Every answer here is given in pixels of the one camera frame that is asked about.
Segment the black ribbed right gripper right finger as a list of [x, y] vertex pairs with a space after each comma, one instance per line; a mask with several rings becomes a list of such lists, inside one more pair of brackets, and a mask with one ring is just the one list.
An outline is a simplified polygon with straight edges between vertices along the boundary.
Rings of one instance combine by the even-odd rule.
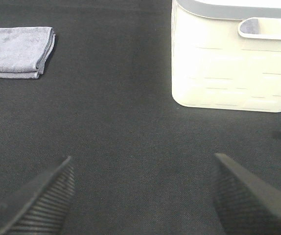
[[212, 200], [227, 235], [281, 235], [281, 191], [216, 153]]

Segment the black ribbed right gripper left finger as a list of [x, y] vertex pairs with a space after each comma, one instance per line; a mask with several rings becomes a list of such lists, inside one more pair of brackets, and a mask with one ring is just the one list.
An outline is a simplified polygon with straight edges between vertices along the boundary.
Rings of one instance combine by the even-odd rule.
[[67, 156], [0, 202], [0, 235], [59, 234], [74, 194], [74, 168]]

